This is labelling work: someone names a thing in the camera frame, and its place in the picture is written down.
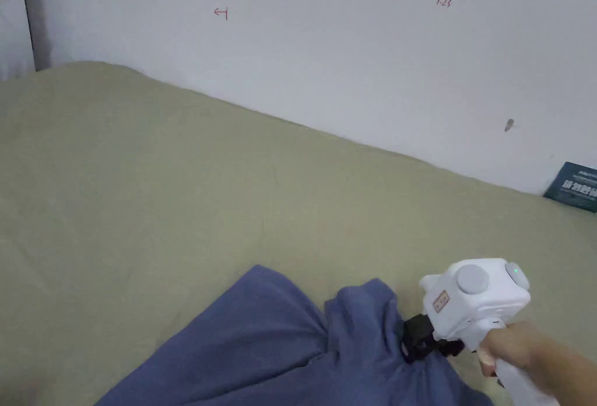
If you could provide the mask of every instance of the gray button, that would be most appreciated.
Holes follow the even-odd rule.
[[[481,266],[465,264],[456,271],[456,284],[468,295],[478,295],[489,287],[489,274]]]
[[[526,278],[524,272],[522,272],[521,267],[515,262],[507,262],[505,264],[505,271],[510,275],[510,277],[512,277],[512,280],[514,280],[514,282],[521,288],[524,288],[528,291],[528,289],[531,287],[531,284],[528,282],[528,278]]]

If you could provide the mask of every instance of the wall mark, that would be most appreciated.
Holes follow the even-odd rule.
[[[220,9],[220,8],[216,8],[216,9],[214,10],[214,14],[216,14],[216,15],[220,15],[220,14],[224,14],[224,13],[226,13],[226,20],[227,20],[227,19],[228,19],[228,7],[226,7],[226,10],[225,10],[225,11],[218,11],[218,9]]]

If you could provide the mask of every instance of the black clamp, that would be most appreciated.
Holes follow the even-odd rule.
[[[408,364],[423,359],[434,350],[438,350],[444,356],[457,356],[464,349],[465,344],[461,340],[433,339],[433,326],[429,318],[423,314],[404,322],[402,355]]]

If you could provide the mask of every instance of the bed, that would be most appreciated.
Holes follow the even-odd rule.
[[[123,66],[1,83],[0,104],[0,404],[93,404],[255,264],[318,305],[379,277],[407,317],[423,275],[504,257],[531,281],[522,316],[597,359],[587,211]]]

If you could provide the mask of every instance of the blue cloth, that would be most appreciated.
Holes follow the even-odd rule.
[[[325,314],[255,266],[99,406],[491,405],[439,353],[407,365],[396,296],[343,288]]]

